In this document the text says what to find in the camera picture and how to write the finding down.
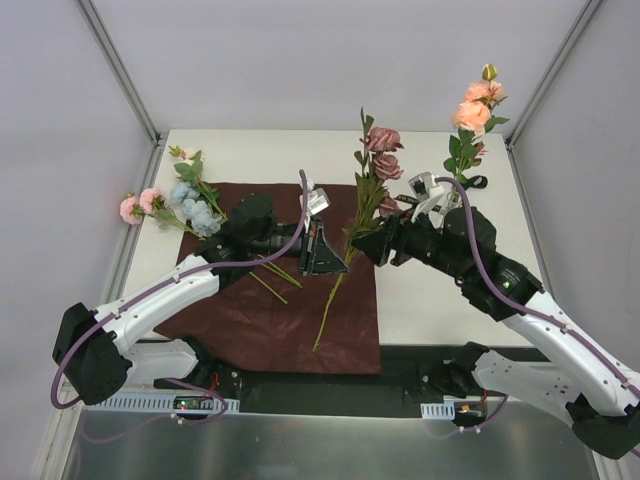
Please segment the cream bud flower stem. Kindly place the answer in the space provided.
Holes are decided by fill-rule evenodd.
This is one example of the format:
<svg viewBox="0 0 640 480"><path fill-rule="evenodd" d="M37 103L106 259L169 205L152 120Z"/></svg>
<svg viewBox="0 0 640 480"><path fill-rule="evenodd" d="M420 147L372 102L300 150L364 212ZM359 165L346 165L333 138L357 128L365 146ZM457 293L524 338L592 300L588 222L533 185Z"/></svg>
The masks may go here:
<svg viewBox="0 0 640 480"><path fill-rule="evenodd" d="M169 155L174 160L174 172L178 184L172 189L171 202L180 206L185 217L184 202L192 200L192 205L202 201L205 207L196 209L196 227L191 228L199 237L207 238L213 234L213 227L227 220L227 215L219 205L220 192L203 180L205 154L196 148L169 146Z"/></svg>

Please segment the red paper flower wrapping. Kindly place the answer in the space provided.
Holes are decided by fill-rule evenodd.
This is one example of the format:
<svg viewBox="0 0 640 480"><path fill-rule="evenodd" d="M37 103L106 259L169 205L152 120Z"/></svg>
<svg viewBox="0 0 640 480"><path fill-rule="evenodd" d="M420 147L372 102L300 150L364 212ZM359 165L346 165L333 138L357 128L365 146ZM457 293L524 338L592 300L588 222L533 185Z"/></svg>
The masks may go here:
<svg viewBox="0 0 640 480"><path fill-rule="evenodd" d="M193 337L216 359L251 371L376 374L381 369L373 264L357 256L345 276L302 276L293 259L264 267L156 327Z"/></svg>

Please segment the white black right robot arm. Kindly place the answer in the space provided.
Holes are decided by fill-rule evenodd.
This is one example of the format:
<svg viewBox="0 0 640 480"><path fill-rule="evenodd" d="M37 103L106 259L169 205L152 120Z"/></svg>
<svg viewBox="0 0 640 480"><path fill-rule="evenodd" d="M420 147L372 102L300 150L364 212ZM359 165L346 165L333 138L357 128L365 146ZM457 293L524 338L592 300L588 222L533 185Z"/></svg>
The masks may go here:
<svg viewBox="0 0 640 480"><path fill-rule="evenodd" d="M524 265L497 251L496 229L476 208L448 212L440 229L424 213L394 214L353 245L378 266L416 260L450 276L472 307L525 338L558 370L544 373L469 342L441 370L448 394L504 393L559 419L604 457L638 451L638 372L587 335Z"/></svg>

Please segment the dark green printed ribbon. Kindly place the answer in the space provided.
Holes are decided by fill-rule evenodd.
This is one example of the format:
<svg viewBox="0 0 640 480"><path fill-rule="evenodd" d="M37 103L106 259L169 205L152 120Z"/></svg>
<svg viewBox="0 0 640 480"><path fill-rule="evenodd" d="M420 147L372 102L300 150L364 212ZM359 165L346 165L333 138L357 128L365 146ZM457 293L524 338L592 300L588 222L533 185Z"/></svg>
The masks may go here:
<svg viewBox="0 0 640 480"><path fill-rule="evenodd" d="M434 174L424 172L414 176L408 182L413 195L398 195L394 197L396 202L407 204L416 217L420 213L452 209L453 201L460 199L460 194L455 187L449 191L440 185Z"/></svg>

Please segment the light blue artificial flower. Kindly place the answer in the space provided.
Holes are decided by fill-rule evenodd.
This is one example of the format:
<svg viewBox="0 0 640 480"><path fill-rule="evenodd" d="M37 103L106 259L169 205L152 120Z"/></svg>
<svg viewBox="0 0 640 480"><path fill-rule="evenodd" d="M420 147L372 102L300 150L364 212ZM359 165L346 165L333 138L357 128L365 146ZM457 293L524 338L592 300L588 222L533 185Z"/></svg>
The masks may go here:
<svg viewBox="0 0 640 480"><path fill-rule="evenodd" d="M227 216L217 204L218 193L202 181L198 184L179 181L170 192L173 206L178 207L195 235L204 240L217 233Z"/></svg>

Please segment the pink artificial flower stem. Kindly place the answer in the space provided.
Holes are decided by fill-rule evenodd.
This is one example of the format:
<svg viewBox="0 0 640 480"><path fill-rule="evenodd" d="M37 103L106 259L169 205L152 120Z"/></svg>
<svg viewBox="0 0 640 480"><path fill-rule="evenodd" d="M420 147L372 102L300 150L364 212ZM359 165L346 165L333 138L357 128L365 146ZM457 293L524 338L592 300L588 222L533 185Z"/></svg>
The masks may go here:
<svg viewBox="0 0 640 480"><path fill-rule="evenodd" d="M147 188L139 195L130 192L119 205L119 215L129 225L138 225L145 217L151 217L161 228L176 228L195 235L195 231L178 218L157 188Z"/></svg>

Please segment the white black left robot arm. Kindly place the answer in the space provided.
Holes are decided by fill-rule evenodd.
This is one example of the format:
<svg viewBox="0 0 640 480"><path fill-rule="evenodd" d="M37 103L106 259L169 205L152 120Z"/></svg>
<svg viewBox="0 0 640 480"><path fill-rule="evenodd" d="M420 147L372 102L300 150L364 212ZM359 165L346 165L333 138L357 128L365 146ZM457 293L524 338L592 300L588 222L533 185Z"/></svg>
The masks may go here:
<svg viewBox="0 0 640 480"><path fill-rule="evenodd" d="M183 340L140 344L170 317L237 283L254 267L294 258L303 275L345 273L345 261L327 242L319 214L330 201L322 189L300 197L300 219L277 221L271 198L245 197L221 229L150 286L93 310L83 303L63 314L52 358L58 369L51 387L55 407L67 379L85 405L97 405L135 381L178 378L188 388L204 387L210 363Z"/></svg>

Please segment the mauve artificial flower stem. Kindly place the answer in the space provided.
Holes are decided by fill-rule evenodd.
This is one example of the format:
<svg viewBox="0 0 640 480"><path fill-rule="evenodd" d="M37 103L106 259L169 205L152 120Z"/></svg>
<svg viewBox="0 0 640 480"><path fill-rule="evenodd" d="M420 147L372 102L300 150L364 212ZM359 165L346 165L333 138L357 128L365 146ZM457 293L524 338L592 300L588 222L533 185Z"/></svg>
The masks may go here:
<svg viewBox="0 0 640 480"><path fill-rule="evenodd" d="M400 180L404 173L396 156L398 151L404 149L400 133L394 128L377 126L374 117L364 108L360 109L359 116L361 146L354 152L359 165L354 174L356 210L343 230L344 262L348 268L358 256L357 249L352 245L353 240L381 223L384 214L380 213L380 208L391 212L398 210L397 202L391 198L386 184Z"/></svg>

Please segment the peach artificial flower stem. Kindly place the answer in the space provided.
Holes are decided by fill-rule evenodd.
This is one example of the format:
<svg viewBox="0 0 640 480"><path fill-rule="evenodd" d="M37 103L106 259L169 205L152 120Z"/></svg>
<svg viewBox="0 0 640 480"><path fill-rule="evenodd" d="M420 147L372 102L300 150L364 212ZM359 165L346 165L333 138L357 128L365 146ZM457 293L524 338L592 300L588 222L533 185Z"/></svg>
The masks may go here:
<svg viewBox="0 0 640 480"><path fill-rule="evenodd" d="M486 154L483 137L509 121L495 114L507 99L498 75L494 64L485 64L480 79L466 88L462 102L452 113L451 124L456 133L449 137L449 156L443 167L461 184L469 182L466 172L482 163Z"/></svg>

